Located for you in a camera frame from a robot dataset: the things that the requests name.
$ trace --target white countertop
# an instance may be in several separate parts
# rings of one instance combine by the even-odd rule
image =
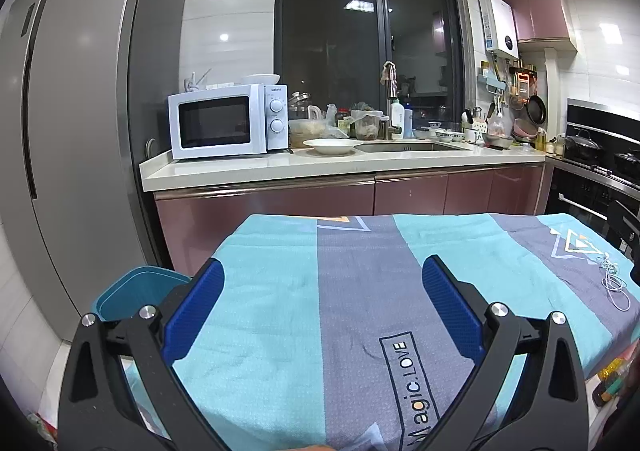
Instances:
[[[404,139],[396,142],[423,141]],[[313,149],[295,149],[293,153],[275,152],[265,155],[175,161],[168,151],[140,164],[140,173],[143,190],[162,191],[286,178],[532,163],[545,160],[544,153],[535,150],[524,151],[521,147],[498,151],[471,144],[452,145],[463,147],[464,150],[380,153],[354,150],[349,155],[323,156]]]

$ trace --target refrigerator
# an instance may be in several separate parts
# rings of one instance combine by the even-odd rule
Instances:
[[[0,218],[53,330],[170,267],[138,166],[170,148],[184,0],[16,0],[0,36]]]

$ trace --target microwave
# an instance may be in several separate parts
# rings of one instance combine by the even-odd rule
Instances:
[[[174,160],[289,147],[287,87],[244,84],[169,96]]]

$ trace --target trash can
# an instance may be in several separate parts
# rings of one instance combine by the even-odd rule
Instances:
[[[102,321],[132,317],[145,305],[159,305],[177,285],[191,278],[159,267],[138,267],[105,290],[92,305]]]

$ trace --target microwave window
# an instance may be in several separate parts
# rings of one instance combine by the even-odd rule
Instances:
[[[249,144],[249,97],[185,102],[178,107],[183,148]]]

